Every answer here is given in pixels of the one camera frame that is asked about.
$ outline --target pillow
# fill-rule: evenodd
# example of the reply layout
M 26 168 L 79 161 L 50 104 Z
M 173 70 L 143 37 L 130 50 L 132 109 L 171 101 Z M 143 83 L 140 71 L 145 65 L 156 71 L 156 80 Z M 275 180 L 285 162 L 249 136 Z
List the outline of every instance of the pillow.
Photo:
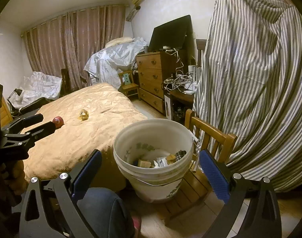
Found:
M 112 47 L 112 46 L 115 46 L 115 45 L 119 45 L 119 44 L 122 44 L 122 43 L 133 42 L 133 41 L 134 40 L 131 37 L 120 37 L 120 38 L 116 38 L 116 39 L 113 39 L 113 40 L 109 41 L 105 45 L 105 48 Z

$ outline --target wooden floor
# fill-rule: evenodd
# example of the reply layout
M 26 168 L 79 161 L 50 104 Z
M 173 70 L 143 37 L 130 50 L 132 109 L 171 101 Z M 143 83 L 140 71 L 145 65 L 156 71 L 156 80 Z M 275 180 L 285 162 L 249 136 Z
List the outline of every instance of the wooden floor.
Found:
M 165 118 L 157 110 L 144 101 L 134 100 L 134 106 L 149 119 Z M 134 191 L 124 190 L 120 193 L 126 205 L 140 213 L 142 217 L 141 238 L 201 238 L 223 207 L 223 201 L 219 200 L 211 192 L 204 201 L 201 201 L 192 209 L 173 219 L 168 226 L 160 220 L 153 204 L 139 199 Z M 278 199 L 282 222 L 282 237 L 286 238 L 302 217 L 302 192 L 289 192 L 280 194 Z M 233 237 L 239 231 L 245 217 L 249 200 L 242 204 L 238 218 L 235 221 L 228 237 Z

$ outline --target blue gripper pad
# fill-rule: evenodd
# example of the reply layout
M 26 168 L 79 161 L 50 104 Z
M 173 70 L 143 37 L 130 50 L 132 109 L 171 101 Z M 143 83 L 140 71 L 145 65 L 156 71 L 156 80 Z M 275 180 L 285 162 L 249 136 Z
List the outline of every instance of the blue gripper pad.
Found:
M 206 150 L 202 150 L 199 153 L 199 163 L 217 198 L 223 200 L 226 204 L 230 198 L 229 182 L 218 168 L 218 164 L 220 163 L 217 163 Z
M 72 199 L 75 201 L 84 198 L 91 181 L 97 174 L 102 163 L 102 155 L 99 150 L 94 150 L 90 158 L 84 163 L 80 163 L 80 172 L 72 183 Z

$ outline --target gray striped sheet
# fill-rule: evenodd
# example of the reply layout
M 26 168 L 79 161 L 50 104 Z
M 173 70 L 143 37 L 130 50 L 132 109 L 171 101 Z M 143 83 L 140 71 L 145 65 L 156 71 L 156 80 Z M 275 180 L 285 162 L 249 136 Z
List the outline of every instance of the gray striped sheet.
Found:
M 227 165 L 232 171 L 255 180 L 268 176 L 280 192 L 302 184 L 302 17 L 296 7 L 216 0 L 193 108 L 238 136 Z

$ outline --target red apple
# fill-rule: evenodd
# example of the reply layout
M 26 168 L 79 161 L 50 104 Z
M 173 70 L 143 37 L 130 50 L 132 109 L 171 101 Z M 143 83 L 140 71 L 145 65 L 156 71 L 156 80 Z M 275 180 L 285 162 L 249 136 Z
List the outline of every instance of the red apple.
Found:
M 59 129 L 64 125 L 64 120 L 60 116 L 55 117 L 52 122 L 55 123 L 56 129 Z

